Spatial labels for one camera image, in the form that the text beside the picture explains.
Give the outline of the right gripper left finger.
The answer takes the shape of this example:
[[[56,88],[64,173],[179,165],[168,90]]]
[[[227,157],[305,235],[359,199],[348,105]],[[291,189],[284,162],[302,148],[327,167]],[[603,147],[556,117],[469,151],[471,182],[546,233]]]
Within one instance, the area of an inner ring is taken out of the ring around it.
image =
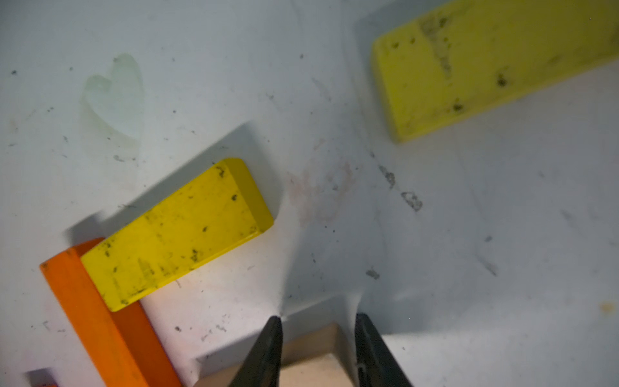
[[[271,316],[258,335],[230,387],[278,387],[280,381],[283,328],[279,316]]]

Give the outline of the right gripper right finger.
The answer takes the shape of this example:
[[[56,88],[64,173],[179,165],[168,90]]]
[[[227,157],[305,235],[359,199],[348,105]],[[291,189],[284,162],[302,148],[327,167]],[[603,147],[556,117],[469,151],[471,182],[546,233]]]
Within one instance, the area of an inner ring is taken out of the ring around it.
[[[354,334],[359,386],[413,387],[367,314],[356,315]]]

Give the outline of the natural wood block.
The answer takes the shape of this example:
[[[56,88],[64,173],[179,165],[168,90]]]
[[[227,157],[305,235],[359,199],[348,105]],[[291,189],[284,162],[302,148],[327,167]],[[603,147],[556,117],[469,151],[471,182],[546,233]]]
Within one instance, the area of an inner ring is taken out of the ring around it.
[[[199,360],[196,386],[227,386],[239,371],[258,335]],[[332,323],[283,344],[281,386],[354,386],[355,361],[341,327]]]

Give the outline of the yellow block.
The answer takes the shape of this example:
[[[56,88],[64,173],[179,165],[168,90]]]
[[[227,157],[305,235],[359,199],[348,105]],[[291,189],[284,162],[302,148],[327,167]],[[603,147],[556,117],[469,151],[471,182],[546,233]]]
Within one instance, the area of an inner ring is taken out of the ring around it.
[[[273,224],[248,166],[227,158],[92,248],[82,264],[117,312]]]
[[[378,37],[371,66],[400,143],[617,56],[615,1],[452,1]]]

